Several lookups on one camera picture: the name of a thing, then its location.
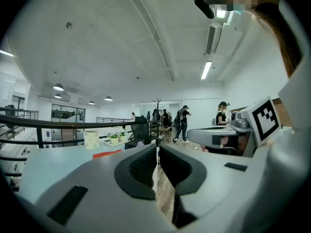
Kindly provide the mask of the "white ceiling air conditioner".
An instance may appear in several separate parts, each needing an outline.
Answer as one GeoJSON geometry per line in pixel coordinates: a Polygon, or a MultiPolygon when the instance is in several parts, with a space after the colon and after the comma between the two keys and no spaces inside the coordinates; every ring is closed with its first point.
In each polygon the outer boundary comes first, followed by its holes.
{"type": "Polygon", "coordinates": [[[211,55],[215,53],[221,35],[221,31],[222,25],[220,23],[212,23],[209,26],[205,54],[211,55]]]}

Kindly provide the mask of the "white rectangular tray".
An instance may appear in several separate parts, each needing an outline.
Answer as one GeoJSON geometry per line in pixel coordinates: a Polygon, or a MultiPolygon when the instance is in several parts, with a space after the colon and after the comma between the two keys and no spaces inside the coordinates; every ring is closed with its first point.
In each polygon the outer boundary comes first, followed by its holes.
{"type": "Polygon", "coordinates": [[[125,141],[122,141],[122,142],[119,140],[119,142],[117,144],[112,145],[112,144],[109,143],[109,139],[108,139],[108,140],[103,141],[103,143],[108,145],[108,146],[110,146],[110,147],[115,147],[115,146],[118,146],[118,145],[125,144],[128,141],[129,141],[128,139],[126,139],[125,141]]]}

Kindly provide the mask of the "black office chair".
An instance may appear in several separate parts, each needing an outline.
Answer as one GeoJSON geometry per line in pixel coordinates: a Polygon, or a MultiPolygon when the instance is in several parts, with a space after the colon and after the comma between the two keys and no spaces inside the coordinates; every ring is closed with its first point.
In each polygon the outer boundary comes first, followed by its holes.
{"type": "Polygon", "coordinates": [[[142,141],[144,145],[149,145],[151,143],[149,123],[145,117],[135,117],[135,121],[131,124],[131,129],[134,138],[125,143],[124,146],[126,150],[137,147],[139,141],[142,141]]]}

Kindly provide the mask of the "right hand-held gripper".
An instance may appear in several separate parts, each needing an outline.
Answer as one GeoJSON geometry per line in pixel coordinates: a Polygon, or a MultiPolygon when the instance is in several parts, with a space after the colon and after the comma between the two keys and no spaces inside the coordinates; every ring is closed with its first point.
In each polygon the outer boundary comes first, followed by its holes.
{"type": "Polygon", "coordinates": [[[222,138],[248,134],[243,151],[244,157],[252,157],[256,149],[265,145],[269,138],[281,129],[276,108],[270,96],[231,114],[230,126],[213,126],[205,129],[191,129],[187,132],[189,141],[204,146],[223,146],[222,138]]]}

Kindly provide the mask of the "black metal railing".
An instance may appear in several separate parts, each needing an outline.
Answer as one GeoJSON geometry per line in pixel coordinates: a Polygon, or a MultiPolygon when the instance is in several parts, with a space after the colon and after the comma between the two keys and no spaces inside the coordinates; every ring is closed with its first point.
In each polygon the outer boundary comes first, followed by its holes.
{"type": "MultiPolygon", "coordinates": [[[[103,128],[115,128],[122,127],[125,129],[126,126],[131,126],[134,121],[125,121],[124,119],[111,119],[111,122],[96,122],[96,123],[73,123],[73,122],[53,122],[38,120],[38,111],[29,111],[29,117],[19,117],[19,116],[8,116],[0,115],[0,128],[4,126],[12,126],[10,131],[14,128],[22,127],[25,128],[35,128],[37,141],[21,141],[21,140],[8,140],[2,139],[0,137],[0,144],[15,144],[15,145],[37,145],[39,148],[43,148],[45,145],[50,144],[77,144],[79,142],[84,142],[83,139],[73,139],[73,140],[60,140],[60,141],[44,141],[42,138],[42,129],[59,129],[59,130],[72,130],[76,134],[77,129],[103,129],[103,128]]],[[[153,121],[147,121],[149,123],[149,133],[152,130],[153,121]]]]}

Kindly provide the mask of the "person's light grey shirt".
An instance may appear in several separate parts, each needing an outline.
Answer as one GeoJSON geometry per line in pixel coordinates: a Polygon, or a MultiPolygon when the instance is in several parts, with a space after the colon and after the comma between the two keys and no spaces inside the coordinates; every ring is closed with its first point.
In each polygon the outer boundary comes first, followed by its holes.
{"type": "Polygon", "coordinates": [[[269,233],[311,231],[311,57],[298,66],[280,92],[293,129],[269,149],[267,162],[276,178],[274,222],[269,233]]]}

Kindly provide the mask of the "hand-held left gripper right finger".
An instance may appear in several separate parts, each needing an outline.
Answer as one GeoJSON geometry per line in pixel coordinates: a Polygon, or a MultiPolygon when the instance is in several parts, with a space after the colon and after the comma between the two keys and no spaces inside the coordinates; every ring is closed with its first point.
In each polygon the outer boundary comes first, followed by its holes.
{"type": "Polygon", "coordinates": [[[238,157],[162,144],[160,163],[175,189],[173,220],[162,233],[263,233],[270,217],[262,182],[269,149],[238,157]]]}

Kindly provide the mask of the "red drawstring bag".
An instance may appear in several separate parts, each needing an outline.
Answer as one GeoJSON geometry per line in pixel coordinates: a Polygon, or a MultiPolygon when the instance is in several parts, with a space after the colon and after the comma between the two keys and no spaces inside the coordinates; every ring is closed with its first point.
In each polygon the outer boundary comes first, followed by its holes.
{"type": "Polygon", "coordinates": [[[93,159],[97,159],[97,158],[100,158],[100,157],[105,157],[105,156],[108,156],[108,155],[111,155],[111,154],[114,154],[114,153],[118,153],[118,152],[121,152],[121,150],[97,153],[97,154],[93,155],[93,159]]]}

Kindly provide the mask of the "black coat rack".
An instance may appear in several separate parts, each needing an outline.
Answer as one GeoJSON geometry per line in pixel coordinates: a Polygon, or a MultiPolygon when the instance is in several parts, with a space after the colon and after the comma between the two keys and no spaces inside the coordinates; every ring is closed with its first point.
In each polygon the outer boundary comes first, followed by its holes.
{"type": "Polygon", "coordinates": [[[160,132],[160,104],[161,100],[157,99],[154,100],[155,103],[155,122],[153,123],[152,129],[153,129],[153,138],[155,140],[156,146],[159,147],[161,141],[163,140],[163,132],[160,132]]]}

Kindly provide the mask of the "cream patterned round bucket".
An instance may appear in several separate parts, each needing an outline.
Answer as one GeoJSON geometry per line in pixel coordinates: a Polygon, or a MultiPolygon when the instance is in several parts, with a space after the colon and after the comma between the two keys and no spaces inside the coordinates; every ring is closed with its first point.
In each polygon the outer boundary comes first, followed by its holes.
{"type": "Polygon", "coordinates": [[[96,130],[84,131],[84,145],[86,149],[93,150],[99,148],[99,135],[96,130]]]}

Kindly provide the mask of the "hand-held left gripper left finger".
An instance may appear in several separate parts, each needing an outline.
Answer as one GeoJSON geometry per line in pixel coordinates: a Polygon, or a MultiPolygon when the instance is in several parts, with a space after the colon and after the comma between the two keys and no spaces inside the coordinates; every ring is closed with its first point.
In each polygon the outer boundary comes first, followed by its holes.
{"type": "Polygon", "coordinates": [[[171,233],[156,206],[156,146],[93,158],[104,147],[35,149],[18,197],[40,225],[55,233],[171,233]]]}

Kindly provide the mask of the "white ceiling conduit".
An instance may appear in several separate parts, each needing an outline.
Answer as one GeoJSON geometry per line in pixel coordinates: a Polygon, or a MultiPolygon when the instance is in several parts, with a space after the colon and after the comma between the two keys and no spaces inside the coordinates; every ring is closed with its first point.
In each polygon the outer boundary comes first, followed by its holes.
{"type": "Polygon", "coordinates": [[[146,4],[145,0],[129,0],[133,7],[136,9],[137,13],[139,14],[140,18],[142,19],[144,25],[147,28],[156,48],[159,53],[159,56],[164,64],[165,70],[168,74],[168,77],[171,81],[175,81],[174,72],[171,66],[171,62],[169,60],[167,51],[165,49],[165,45],[162,43],[162,37],[156,21],[146,4]]]}

